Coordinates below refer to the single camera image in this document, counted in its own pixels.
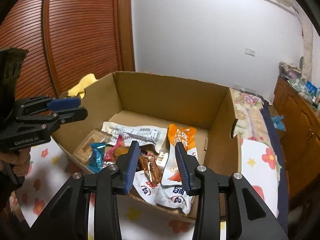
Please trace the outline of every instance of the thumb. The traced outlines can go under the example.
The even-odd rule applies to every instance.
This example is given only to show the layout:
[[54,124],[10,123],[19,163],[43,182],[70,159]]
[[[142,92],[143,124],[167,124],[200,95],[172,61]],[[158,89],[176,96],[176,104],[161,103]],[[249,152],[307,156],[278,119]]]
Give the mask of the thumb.
[[15,164],[17,159],[18,159],[18,156],[15,153],[0,152],[0,160],[3,160],[6,163]]

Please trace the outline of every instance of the white snack package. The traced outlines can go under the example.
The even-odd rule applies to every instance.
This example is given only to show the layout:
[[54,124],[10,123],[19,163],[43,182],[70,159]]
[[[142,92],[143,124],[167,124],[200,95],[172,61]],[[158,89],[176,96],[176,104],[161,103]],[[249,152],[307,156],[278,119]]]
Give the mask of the white snack package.
[[133,185],[145,201],[156,206],[155,198],[161,186],[160,183],[158,185],[152,185],[144,171],[137,171],[134,174]]
[[196,128],[187,127],[179,129],[175,124],[169,125],[168,139],[170,142],[170,152],[162,175],[161,184],[163,186],[182,185],[174,148],[177,142],[182,142],[187,149],[187,154],[195,156],[198,159],[195,134]]
[[163,172],[165,165],[167,164],[169,158],[168,151],[160,150],[159,156],[156,159],[156,164],[158,165],[159,169]]
[[190,212],[192,197],[188,196],[181,186],[162,186],[156,195],[155,202],[170,208],[181,208],[185,214]]
[[124,146],[129,147],[132,141],[138,141],[139,146],[153,144],[157,153],[166,139],[167,129],[156,126],[126,126],[114,122],[103,122],[102,129],[112,135],[108,142],[110,145],[116,145],[118,136],[121,134],[124,137]]

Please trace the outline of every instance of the yellow plush toy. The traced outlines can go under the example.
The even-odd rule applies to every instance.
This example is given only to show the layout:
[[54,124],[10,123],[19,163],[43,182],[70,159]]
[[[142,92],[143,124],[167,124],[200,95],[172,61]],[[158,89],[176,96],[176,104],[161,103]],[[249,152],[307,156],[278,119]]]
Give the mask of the yellow plush toy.
[[97,79],[94,76],[94,74],[88,74],[84,76],[82,79],[80,79],[79,84],[74,86],[68,91],[68,96],[69,97],[76,97],[78,94],[80,95],[81,98],[84,97],[84,89],[94,82],[96,82]]

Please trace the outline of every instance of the wooden dresser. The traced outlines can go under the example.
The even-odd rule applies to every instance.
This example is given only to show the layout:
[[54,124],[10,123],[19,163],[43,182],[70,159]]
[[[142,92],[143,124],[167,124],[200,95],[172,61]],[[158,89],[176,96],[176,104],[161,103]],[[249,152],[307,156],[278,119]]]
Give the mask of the wooden dresser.
[[274,95],[273,105],[284,116],[287,129],[281,145],[291,199],[320,173],[320,120],[315,109],[280,77]]

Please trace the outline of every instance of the metal screw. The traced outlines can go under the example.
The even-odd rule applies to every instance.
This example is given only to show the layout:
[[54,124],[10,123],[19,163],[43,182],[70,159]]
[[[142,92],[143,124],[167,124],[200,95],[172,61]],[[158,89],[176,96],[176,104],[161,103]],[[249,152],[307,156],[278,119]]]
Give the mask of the metal screw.
[[206,167],[206,166],[203,166],[203,165],[199,165],[199,166],[197,167],[197,170],[198,170],[198,171],[206,171],[206,170],[207,170],[207,167]]
[[117,164],[110,164],[108,166],[108,169],[111,171],[115,171],[116,169],[118,169],[118,165]]
[[242,179],[242,174],[239,173],[239,172],[236,172],[235,174],[233,174],[233,176],[234,176],[236,179]]
[[74,178],[74,179],[79,179],[79,178],[81,178],[81,173],[80,172],[76,172],[76,173],[74,173],[73,175],[72,175],[72,177]]

